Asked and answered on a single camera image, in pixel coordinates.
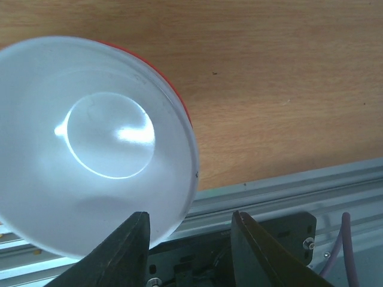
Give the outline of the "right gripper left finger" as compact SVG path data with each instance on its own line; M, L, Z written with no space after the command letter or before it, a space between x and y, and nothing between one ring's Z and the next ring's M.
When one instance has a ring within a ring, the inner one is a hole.
M144 286L149 244L149 214L135 212L47 286Z

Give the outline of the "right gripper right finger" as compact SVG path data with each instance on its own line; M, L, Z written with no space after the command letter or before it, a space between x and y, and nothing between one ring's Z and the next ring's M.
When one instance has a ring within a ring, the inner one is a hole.
M246 212L232 215L231 250L237 286L331 286Z

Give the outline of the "red patterned bowl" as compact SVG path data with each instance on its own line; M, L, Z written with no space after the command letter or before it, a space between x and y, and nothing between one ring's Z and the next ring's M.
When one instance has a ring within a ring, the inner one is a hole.
M148 63L68 36L1 50L1 222L11 232L82 258L147 212L155 247L188 214L198 176L187 111Z

